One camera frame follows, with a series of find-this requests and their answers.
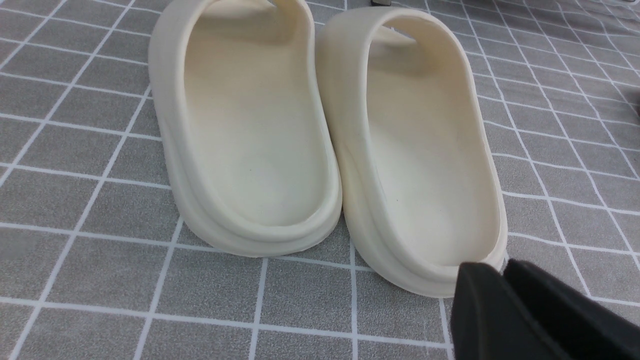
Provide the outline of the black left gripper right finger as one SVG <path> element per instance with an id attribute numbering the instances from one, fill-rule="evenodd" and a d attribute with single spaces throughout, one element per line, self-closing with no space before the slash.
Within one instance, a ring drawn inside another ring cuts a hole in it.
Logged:
<path id="1" fill-rule="evenodd" d="M 574 360 L 637 360 L 639 327 L 544 269 L 511 259 L 503 272 L 530 314 Z"/>

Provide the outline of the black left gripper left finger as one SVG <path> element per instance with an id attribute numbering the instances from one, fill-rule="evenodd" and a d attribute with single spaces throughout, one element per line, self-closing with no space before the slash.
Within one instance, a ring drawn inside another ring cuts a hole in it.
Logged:
<path id="1" fill-rule="evenodd" d="M 564 360 L 505 278 L 482 262 L 458 268 L 450 321 L 457 360 Z"/>

